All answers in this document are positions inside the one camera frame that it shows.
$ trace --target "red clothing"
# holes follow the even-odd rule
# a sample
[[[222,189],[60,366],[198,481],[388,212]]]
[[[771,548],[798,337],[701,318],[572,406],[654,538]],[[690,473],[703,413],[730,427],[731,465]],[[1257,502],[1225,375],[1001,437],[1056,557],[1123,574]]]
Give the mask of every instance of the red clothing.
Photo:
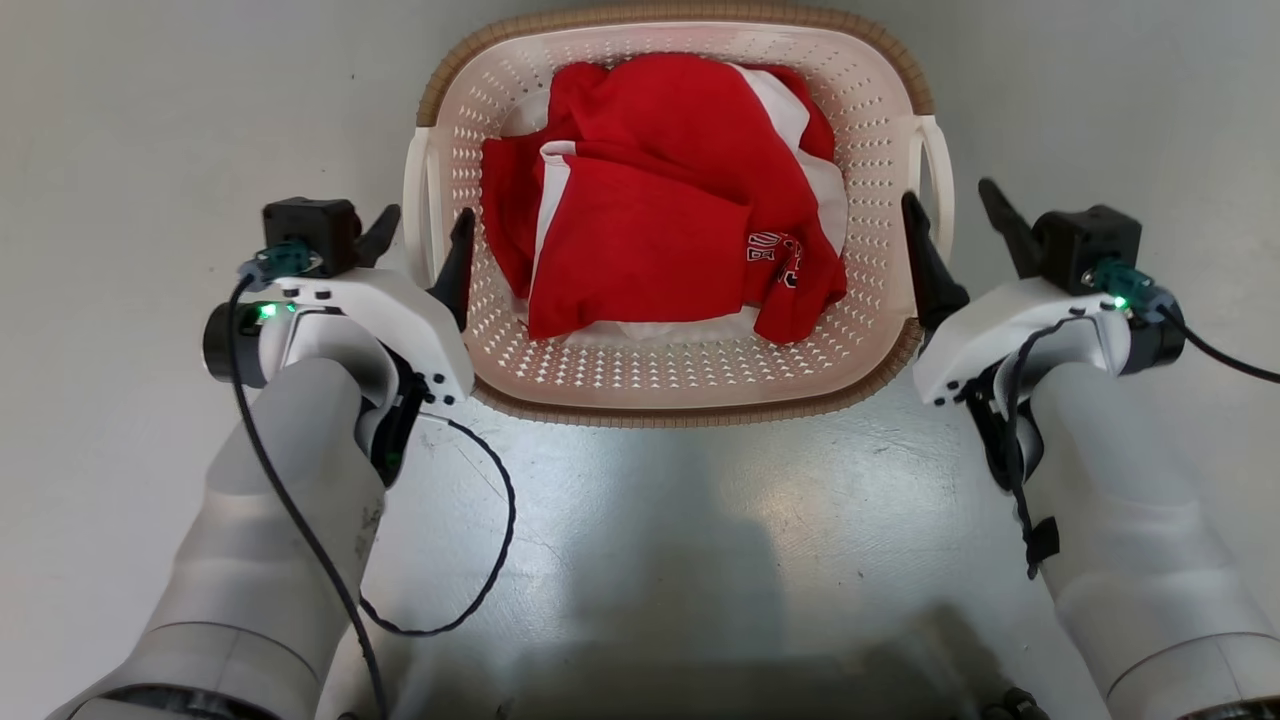
[[[831,161],[835,136],[804,81],[762,69],[810,110],[800,149]],[[573,145],[548,147],[544,160],[552,141]],[[485,141],[481,204],[489,247],[529,299],[532,338],[753,304],[756,333],[795,342],[845,293],[795,151],[724,63],[645,55],[612,72],[563,68],[545,129]]]

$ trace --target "black cylindrical joint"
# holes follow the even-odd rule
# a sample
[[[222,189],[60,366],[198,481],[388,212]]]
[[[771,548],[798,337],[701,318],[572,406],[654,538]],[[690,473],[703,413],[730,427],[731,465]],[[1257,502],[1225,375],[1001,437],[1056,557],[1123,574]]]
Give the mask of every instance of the black cylindrical joint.
[[[1183,309],[1176,302],[1169,310],[1179,320],[1183,318]],[[1129,320],[1129,361],[1120,374],[1132,375],[1148,368],[1172,364],[1181,357],[1185,346],[1187,336],[1170,323],[1148,323],[1135,316]]]
[[[227,315],[232,313],[230,305],[223,302],[209,314],[201,350],[205,357],[205,369],[215,380],[232,382],[232,354],[236,354],[241,382],[248,387],[266,387],[262,364],[257,356],[257,336],[262,329],[262,307],[265,305],[274,304],[244,302],[237,305],[234,309],[236,333],[232,337],[227,336]]]

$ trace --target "black cable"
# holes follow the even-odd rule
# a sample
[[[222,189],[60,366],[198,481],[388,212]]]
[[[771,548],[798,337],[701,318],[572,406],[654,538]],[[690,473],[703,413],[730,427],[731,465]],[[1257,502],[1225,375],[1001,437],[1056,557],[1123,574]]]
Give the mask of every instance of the black cable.
[[[241,278],[239,283],[236,284],[236,290],[232,291],[230,299],[230,311],[227,313],[227,347],[236,347],[236,306],[239,304],[241,295],[253,282],[253,275],[244,275]],[[374,702],[378,705],[378,716],[381,720],[387,720],[388,706],[387,706],[387,691],[383,687],[383,675],[378,670],[378,659],[374,657],[374,646],[369,641],[369,633],[365,630],[365,624],[360,619],[360,611],[356,610],[356,602],[352,600],[351,593],[347,592],[347,585],[342,582],[342,575],[338,574],[338,568],[334,566],[333,560],[329,559],[329,553],[325,552],[324,546],[320,544],[320,539],[311,530],[311,525],[307,524],[306,518],[298,510],[298,506],[293,503],[293,498],[289,497],[289,491],[284,488],[284,483],[280,482],[280,475],[276,474],[275,466],[271,465],[271,459],[266,456],[266,448],[262,446],[262,438],[257,434],[257,425],[253,424],[253,415],[248,410],[248,400],[244,397],[244,387],[241,384],[241,369],[239,360],[236,352],[229,354],[230,357],[230,375],[232,375],[232,389],[236,391],[236,405],[239,407],[241,420],[244,423],[244,434],[248,436],[250,445],[253,446],[253,454],[257,455],[257,461],[262,465],[262,473],[266,474],[266,480],[271,483],[271,489],[275,491],[275,496],[280,498],[280,505],[284,506],[284,511],[289,514],[289,519],[293,520],[293,525],[297,527],[298,533],[302,534],[302,539],[307,542],[311,552],[315,553],[316,560],[320,561],[320,566],[324,568],[325,575],[329,577],[329,582],[333,584],[333,589],[338,593],[338,600],[342,601],[343,610],[347,611],[347,618],[351,619],[351,625],[356,629],[356,639],[360,641],[360,651],[365,656],[365,665],[369,666],[369,679],[374,684]]]
[[[1213,360],[1217,360],[1219,363],[1226,365],[1233,370],[1244,373],[1245,375],[1258,378],[1260,380],[1267,380],[1268,383],[1280,383],[1280,373],[1263,370],[1262,368],[1256,368],[1253,365],[1249,365],[1248,363],[1244,363],[1243,360],[1236,360],[1235,357],[1231,357],[1226,352],[1222,352],[1221,350],[1204,342],[1204,340],[1201,338],[1201,336],[1193,333],[1192,329],[1187,327],[1187,323],[1181,322],[1176,315],[1174,315],[1174,313],[1171,313],[1169,307],[1161,306],[1157,309],[1157,311],[1165,316],[1165,320],[1167,320],[1169,324],[1178,328],[1178,332],[1187,336],[1187,340],[1192,341],[1192,345],[1198,347],[1201,352],[1203,352],[1204,355],[1208,355]]]
[[[485,442],[480,436],[471,432],[470,428],[460,425],[453,420],[445,420],[445,421],[449,424],[451,428],[467,436],[468,438],[471,438],[472,442],[479,445],[480,450],[485,451],[489,455],[489,459],[493,460],[493,464],[498,466],[498,473],[502,474],[502,484],[506,486],[507,488],[507,532],[502,538],[502,547],[498,550],[498,560],[493,564],[493,570],[489,570],[489,577],[485,579],[484,585],[480,588],[479,594],[476,594],[476,598],[471,601],[471,605],[468,605],[467,609],[463,610],[462,614],[458,615],[456,620],[453,620],[447,625],[440,625],[434,630],[406,630],[399,625],[397,625],[396,623],[392,623],[390,620],[383,620],[378,615],[378,611],[374,610],[374,605],[369,602],[369,600],[366,600],[365,597],[361,597],[360,606],[365,609],[366,614],[369,614],[369,619],[372,620],[375,625],[378,625],[379,628],[387,630],[393,635],[401,635],[406,638],[430,638],[443,633],[448,633],[449,630],[457,629],[458,625],[461,625],[462,623],[466,623],[467,618],[474,615],[476,610],[480,610],[480,606],[484,603],[484,598],[488,597],[489,591],[492,591],[494,583],[498,582],[498,573],[500,573],[502,566],[507,564],[507,551],[511,548],[511,541],[516,534],[516,488],[511,486],[511,474],[507,471],[507,466],[502,464],[502,457],[498,457],[498,454],[494,452],[492,447],[489,447],[489,443]]]
[[[1056,333],[1066,323],[1084,320],[1087,318],[1066,318],[1059,320],[1056,325],[1033,332],[1018,348],[1018,357],[1014,360],[1014,369],[1010,373],[1009,392],[1005,398],[1005,468],[1009,470],[1009,492],[1014,496],[1018,506],[1018,521],[1023,525],[1023,543],[1030,548],[1032,543],[1032,515],[1027,509],[1027,495],[1023,492],[1023,483],[1027,482],[1027,465],[1023,462],[1021,447],[1018,445],[1018,393],[1021,389],[1023,370],[1027,368],[1027,359],[1032,354],[1032,347],[1043,338]],[[1036,579],[1036,565],[1028,559],[1027,577]]]

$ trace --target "basket rim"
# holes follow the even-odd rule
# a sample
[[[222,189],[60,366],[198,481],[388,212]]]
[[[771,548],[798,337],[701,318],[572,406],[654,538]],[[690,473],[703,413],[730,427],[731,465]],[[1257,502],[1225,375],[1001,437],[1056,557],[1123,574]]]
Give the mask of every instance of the basket rim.
[[[563,29],[582,29],[618,24],[664,22],[742,22],[782,24],[828,29],[861,40],[888,60],[906,86],[911,109],[916,115],[934,113],[933,94],[919,63],[884,26],[844,10],[808,8],[804,5],[767,5],[758,3],[675,3],[671,0],[644,4],[614,4],[580,10],[534,13],[509,20],[490,23],[468,35],[440,60],[417,105],[417,127],[435,127],[440,105],[453,79],[463,67],[485,50],[517,37]]]
[[[534,13],[499,20],[471,33],[440,61],[422,91],[417,108],[417,127],[435,127],[444,96],[454,78],[485,50],[517,37],[547,32],[664,22],[741,22],[826,29],[860,40],[888,60],[906,86],[916,115],[934,114],[933,94],[915,58],[879,23],[844,10],[759,3],[704,0],[701,3],[660,0],[643,4],[612,4],[577,10]],[[595,409],[532,402],[507,395],[476,375],[471,396],[506,415],[524,420],[608,428],[703,428],[823,415],[850,407],[887,386],[915,355],[923,332],[915,318],[908,318],[893,346],[870,373],[841,389],[773,404],[690,410]]]

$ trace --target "connector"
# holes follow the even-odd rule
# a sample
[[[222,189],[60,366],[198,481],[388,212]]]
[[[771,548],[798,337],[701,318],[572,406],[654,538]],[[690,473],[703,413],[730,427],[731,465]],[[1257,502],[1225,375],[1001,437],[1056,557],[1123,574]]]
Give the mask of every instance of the connector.
[[[1142,270],[1108,258],[1084,273],[1080,282],[1115,297],[1117,310],[1129,310],[1143,320],[1158,324],[1165,316],[1161,307],[1175,307],[1174,293],[1156,284]]]
[[[244,288],[247,292],[262,292],[276,279],[301,275],[319,263],[320,256],[305,242],[291,240],[260,250],[252,260],[241,264],[237,272],[242,278],[246,275],[253,278],[253,282]]]

